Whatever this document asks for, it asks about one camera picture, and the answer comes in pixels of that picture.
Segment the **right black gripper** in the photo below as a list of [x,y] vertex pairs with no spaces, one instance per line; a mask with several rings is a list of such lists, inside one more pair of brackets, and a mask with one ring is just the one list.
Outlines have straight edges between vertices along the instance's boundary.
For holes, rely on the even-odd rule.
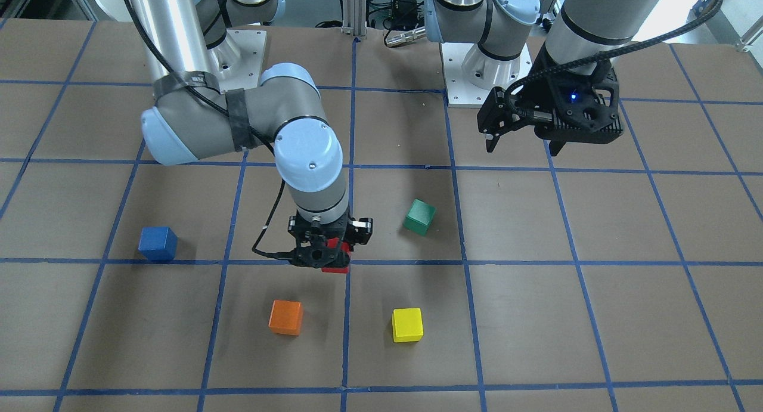
[[315,241],[327,241],[330,238],[338,238],[340,241],[349,243],[349,247],[365,246],[373,236],[374,219],[355,219],[344,213],[340,218],[329,224],[322,224],[319,220],[305,219],[299,213],[289,217],[288,233],[295,240],[295,248],[303,247],[304,244],[312,244]]

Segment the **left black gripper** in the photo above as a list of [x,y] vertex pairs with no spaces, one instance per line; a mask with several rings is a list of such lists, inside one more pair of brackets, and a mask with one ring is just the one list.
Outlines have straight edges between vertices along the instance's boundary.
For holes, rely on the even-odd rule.
[[487,152],[494,152],[502,135],[525,127],[534,127],[536,136],[548,141],[551,157],[559,155],[568,141],[564,140],[564,124],[559,114],[560,97],[556,73],[531,73],[513,83],[521,88],[492,88],[477,113],[477,131],[485,136]]

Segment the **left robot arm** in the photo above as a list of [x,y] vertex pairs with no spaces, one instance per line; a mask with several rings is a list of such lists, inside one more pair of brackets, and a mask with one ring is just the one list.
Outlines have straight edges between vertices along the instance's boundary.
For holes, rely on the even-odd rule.
[[493,152],[526,127],[556,156],[567,143],[607,145],[624,132],[611,60],[594,54],[626,47],[659,0],[564,0],[527,75],[516,75],[541,0],[424,0],[428,40],[469,44],[461,70],[488,90],[477,130]]

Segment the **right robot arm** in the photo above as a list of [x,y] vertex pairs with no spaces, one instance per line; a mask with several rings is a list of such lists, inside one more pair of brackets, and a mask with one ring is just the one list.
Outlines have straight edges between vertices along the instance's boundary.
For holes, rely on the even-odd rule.
[[194,0],[123,0],[158,63],[154,105],[141,115],[145,144],[157,162],[181,165],[260,145],[297,207],[297,243],[335,238],[366,244],[373,220],[353,219],[343,149],[328,124],[310,73],[278,63],[253,88],[223,89],[213,68]]

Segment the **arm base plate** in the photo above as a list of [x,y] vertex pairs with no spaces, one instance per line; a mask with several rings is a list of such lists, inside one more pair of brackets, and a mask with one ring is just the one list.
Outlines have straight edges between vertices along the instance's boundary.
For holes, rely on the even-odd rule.
[[222,92],[258,86],[267,39],[264,30],[230,29],[221,43],[207,49]]
[[475,44],[444,43],[441,54],[448,103],[456,108],[480,108],[492,88],[507,88],[532,65],[527,45],[510,61],[488,58]]

